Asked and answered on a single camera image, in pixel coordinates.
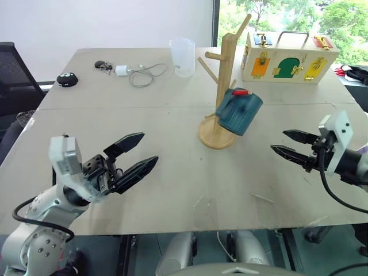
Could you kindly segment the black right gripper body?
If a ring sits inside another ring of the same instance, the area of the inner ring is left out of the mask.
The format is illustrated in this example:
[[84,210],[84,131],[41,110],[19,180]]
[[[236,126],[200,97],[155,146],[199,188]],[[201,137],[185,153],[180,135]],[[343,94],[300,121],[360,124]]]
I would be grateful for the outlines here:
[[313,154],[316,156],[315,169],[317,171],[325,171],[332,159],[334,145],[337,142],[334,132],[327,131],[319,136],[310,134],[308,142],[312,146]]

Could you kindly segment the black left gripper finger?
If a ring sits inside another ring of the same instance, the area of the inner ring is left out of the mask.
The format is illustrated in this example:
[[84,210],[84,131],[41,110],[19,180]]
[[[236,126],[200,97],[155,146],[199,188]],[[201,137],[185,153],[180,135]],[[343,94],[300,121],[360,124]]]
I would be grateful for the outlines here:
[[116,159],[120,155],[135,148],[144,137],[143,132],[131,133],[119,139],[117,142],[111,144],[104,149],[104,153],[110,159]]
[[158,156],[153,156],[134,164],[132,167],[128,168],[122,176],[112,182],[110,192],[123,194],[148,175],[153,170],[158,160]]

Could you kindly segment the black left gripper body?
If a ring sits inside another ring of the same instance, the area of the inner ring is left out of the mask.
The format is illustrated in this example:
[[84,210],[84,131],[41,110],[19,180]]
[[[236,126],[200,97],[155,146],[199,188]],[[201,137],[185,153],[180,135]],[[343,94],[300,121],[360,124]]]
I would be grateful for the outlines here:
[[113,193],[115,181],[123,175],[122,169],[100,154],[84,162],[82,170],[84,179],[101,194]]

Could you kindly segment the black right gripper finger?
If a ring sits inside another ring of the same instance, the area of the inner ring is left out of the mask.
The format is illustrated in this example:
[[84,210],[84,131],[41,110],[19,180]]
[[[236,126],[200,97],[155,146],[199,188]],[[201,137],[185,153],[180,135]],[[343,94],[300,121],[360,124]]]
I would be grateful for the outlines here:
[[296,142],[310,145],[313,145],[314,142],[319,138],[318,135],[314,135],[312,133],[304,132],[297,129],[285,130],[283,131],[283,134]]
[[305,171],[311,171],[313,166],[309,162],[309,158],[306,155],[298,153],[296,150],[286,147],[284,145],[274,145],[272,144],[271,149],[278,154],[279,156],[283,157],[284,159],[298,164],[301,166]]

